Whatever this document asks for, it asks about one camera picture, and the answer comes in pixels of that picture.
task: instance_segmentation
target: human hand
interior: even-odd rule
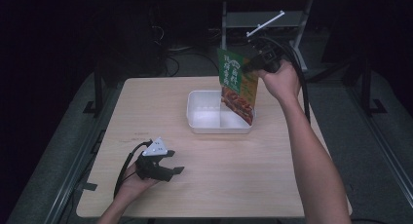
[[[300,92],[300,81],[291,62],[282,59],[280,69],[276,73],[258,70],[257,75],[264,81],[268,92],[280,103],[297,100]]]
[[[115,200],[119,200],[122,203],[130,204],[136,200],[140,194],[146,189],[158,183],[159,180],[152,178],[141,179],[136,174],[136,164],[129,166],[124,174],[124,181],[119,189]]]
[[[158,180],[152,178],[143,180],[140,179],[140,177],[136,174],[136,164],[132,164],[127,168],[124,174],[124,181],[115,197],[115,200],[113,200],[109,208],[103,212],[99,220],[97,220],[97,223],[118,223],[127,207],[146,189],[152,187],[158,182]]]

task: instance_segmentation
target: white tray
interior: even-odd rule
[[[243,118],[221,102],[221,91],[190,92],[186,117],[193,133],[249,133],[251,131],[251,126]]]

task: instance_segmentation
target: green snack bag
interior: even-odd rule
[[[241,71],[243,64],[248,62],[246,57],[218,49],[218,60],[221,101],[251,126],[258,76],[253,73],[243,74]]]

